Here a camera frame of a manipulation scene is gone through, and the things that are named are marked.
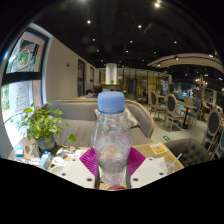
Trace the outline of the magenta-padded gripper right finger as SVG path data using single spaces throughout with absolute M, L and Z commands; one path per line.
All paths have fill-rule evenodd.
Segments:
M 166 176 L 153 157 L 145 157 L 137 149 L 130 150 L 127 160 L 126 187 L 140 188 Z

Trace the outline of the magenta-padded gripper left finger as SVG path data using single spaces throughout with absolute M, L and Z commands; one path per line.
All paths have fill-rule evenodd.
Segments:
M 99 169 L 93 148 L 80 158 L 72 158 L 62 169 L 60 176 L 84 188 L 99 188 Z

